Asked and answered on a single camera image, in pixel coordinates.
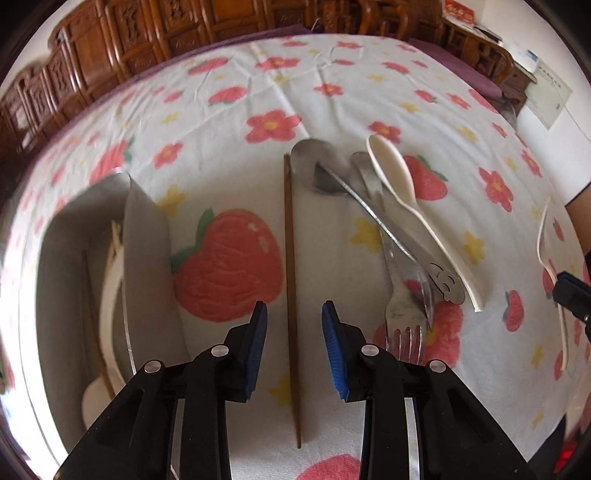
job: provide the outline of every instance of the metal fork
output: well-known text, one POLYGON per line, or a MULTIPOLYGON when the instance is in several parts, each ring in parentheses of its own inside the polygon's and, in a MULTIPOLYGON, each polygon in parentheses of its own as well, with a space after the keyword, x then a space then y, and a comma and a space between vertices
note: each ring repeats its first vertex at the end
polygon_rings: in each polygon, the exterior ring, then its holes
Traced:
MULTIPOLYGON (((359 170, 369 198, 383 210, 382 183, 374 172, 369 154, 356 152, 351 155, 351 162, 359 170)), ((382 229, 379 229, 379 234, 382 240, 386 269, 392 283, 392 296, 385 310, 386 350, 400 361, 421 365, 427 334, 427 317, 424 311, 421 312, 413 302, 413 296, 398 273, 398 264, 403 262, 402 255, 398 254, 394 243, 382 229)))

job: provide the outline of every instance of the metal spoon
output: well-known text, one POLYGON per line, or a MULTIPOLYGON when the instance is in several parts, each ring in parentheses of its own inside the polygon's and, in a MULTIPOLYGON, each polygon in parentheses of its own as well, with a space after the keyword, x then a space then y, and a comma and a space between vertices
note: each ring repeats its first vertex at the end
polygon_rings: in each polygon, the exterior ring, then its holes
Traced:
POLYGON ((464 302, 466 297, 463 283, 453 269, 435 261, 423 247, 390 220, 381 208, 363 198, 343 179, 349 176, 348 164, 339 157, 331 144, 314 138, 299 141, 291 149, 291 167, 294 177, 315 192, 351 195, 388 234, 402 253, 425 269, 445 300, 456 304, 464 302))

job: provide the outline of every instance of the floral tablecloth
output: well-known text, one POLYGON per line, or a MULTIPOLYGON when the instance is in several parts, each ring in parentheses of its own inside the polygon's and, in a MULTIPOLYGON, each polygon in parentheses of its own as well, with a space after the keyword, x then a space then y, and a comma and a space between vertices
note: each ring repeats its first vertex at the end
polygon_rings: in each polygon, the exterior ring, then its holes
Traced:
MULTIPOLYGON (((451 365, 526 459, 533 455, 565 413, 590 355, 568 314, 571 359, 560 372, 557 310, 535 253, 540 212, 556 196, 551 182, 496 110, 423 53, 386 38, 311 35, 182 59, 86 112, 38 159, 2 272, 0 331, 16 386, 3 403, 19 405, 13 424, 41 424, 42 433, 30 428, 17 440, 43 478, 66 451, 47 417, 36 350, 41 240, 69 199, 115 167, 170 218, 192 355, 243 323, 255 300, 269 305, 257 390, 248 404, 228 405, 233 478, 356 478, 363 405, 342 403, 333 388, 320 308, 334 300, 344 321, 380 341, 390 292, 378 230, 351 200, 295 187, 304 442, 295 450, 282 158, 307 137, 349 155, 364 150, 371 133, 398 145, 422 208, 487 296, 482 313, 469 301, 437 304, 428 357, 451 365), (34 448, 41 444, 49 446, 45 457, 34 448)), ((582 278, 580 245, 555 201, 549 223, 553 264, 582 278)))

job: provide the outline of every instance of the chopstick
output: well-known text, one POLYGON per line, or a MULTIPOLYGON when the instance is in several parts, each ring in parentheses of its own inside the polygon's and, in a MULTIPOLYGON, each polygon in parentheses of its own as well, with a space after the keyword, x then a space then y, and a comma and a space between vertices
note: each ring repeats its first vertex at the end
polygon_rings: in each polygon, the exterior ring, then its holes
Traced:
POLYGON ((296 253, 294 246, 294 212, 291 194, 290 156, 283 157, 283 193, 285 213, 285 283, 287 290, 287 338, 290 357, 291 413, 295 425, 295 444, 301 448, 301 396, 297 341, 296 253))

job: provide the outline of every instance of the ceramic spoon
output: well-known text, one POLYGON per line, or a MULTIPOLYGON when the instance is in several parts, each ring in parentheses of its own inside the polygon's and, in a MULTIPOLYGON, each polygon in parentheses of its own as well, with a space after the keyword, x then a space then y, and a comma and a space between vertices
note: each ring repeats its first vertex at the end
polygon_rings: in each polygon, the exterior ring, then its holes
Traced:
POLYGON ((474 310, 481 312, 484 308, 485 301, 476 278, 455 247, 427 220, 426 215, 417 203, 413 178, 398 149, 391 142, 379 135, 368 137, 367 149, 374 164, 374 170, 382 180, 382 183, 394 195, 398 203, 415 215, 429 231, 456 269, 458 275, 462 278, 474 305, 474 310))
MULTIPOLYGON (((546 227, 546 217, 548 216, 548 208, 550 207, 550 199, 546 201, 544 213, 542 213, 542 220, 540 221, 540 229, 538 230, 538 260, 540 265, 545 268, 552 279, 552 285, 556 285, 558 277, 554 267, 550 264, 550 259, 546 253, 546 242, 544 238, 544 231, 546 227)), ((564 372, 566 365, 569 363, 569 340, 566 332, 566 319, 564 318, 564 307, 558 304, 558 320, 560 321, 560 336, 562 337, 562 366, 561 371, 564 372)))

